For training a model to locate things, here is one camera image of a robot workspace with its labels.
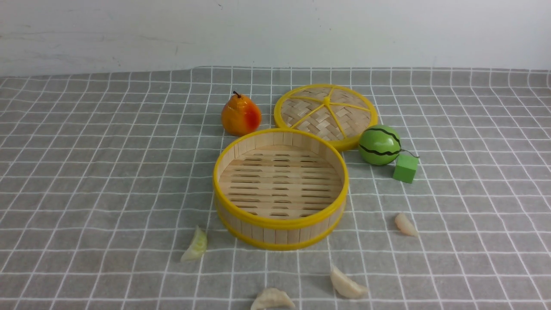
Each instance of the string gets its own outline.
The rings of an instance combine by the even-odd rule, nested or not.
[[[415,157],[415,158],[419,158],[419,156],[415,156],[412,152],[408,151],[407,149],[400,149],[400,152],[408,152],[411,156]]]

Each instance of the green wooden block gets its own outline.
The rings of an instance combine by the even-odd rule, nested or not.
[[[398,181],[413,183],[418,164],[419,158],[400,154],[398,155],[396,167],[394,168],[394,175],[392,175],[392,177]]]

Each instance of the green ball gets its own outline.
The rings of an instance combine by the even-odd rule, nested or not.
[[[396,130],[385,125],[375,125],[361,134],[358,149],[366,162],[386,165],[398,157],[402,146]]]

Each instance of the woven bamboo lid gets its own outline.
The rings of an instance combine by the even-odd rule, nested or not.
[[[361,134],[377,124],[377,111],[349,88],[314,84],[283,95],[275,105],[274,119],[280,128],[312,133],[343,152],[357,147]]]

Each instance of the yellow lid spoke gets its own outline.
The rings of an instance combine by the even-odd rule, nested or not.
[[[298,124],[302,123],[305,119],[307,119],[308,117],[310,117],[310,115],[314,114],[316,111],[318,111],[319,109],[321,109],[322,107],[324,107],[323,104],[320,104],[319,106],[317,106],[314,110],[311,110],[310,112],[308,112],[308,114],[304,115],[300,120],[298,120],[296,123],[294,123],[290,128],[291,129],[294,129]]]
[[[354,108],[354,109],[358,109],[358,110],[362,110],[362,111],[366,111],[366,112],[371,112],[369,109],[363,108],[362,106],[357,106],[357,105],[353,105],[353,104],[349,104],[349,103],[331,102],[331,104],[332,105],[347,106],[349,108]]]
[[[312,100],[312,101],[319,102],[319,103],[323,102],[323,100],[321,100],[321,99],[311,98],[311,97],[304,97],[304,96],[291,96],[291,97],[289,97],[289,99]]]
[[[329,95],[327,95],[327,97],[329,98],[329,100],[331,100],[331,96],[333,95],[333,91],[335,90],[335,87],[331,87],[331,90],[329,91]]]
[[[330,106],[327,106],[327,110],[329,110],[329,113],[331,113],[331,116],[333,117],[333,119],[335,120],[335,122],[337,123],[337,127],[339,127],[339,130],[341,131],[341,133],[343,134],[343,137],[346,139],[346,133],[344,133],[344,130],[341,126],[341,123],[339,122],[337,116],[335,115],[335,113],[333,112],[333,109],[331,109]]]

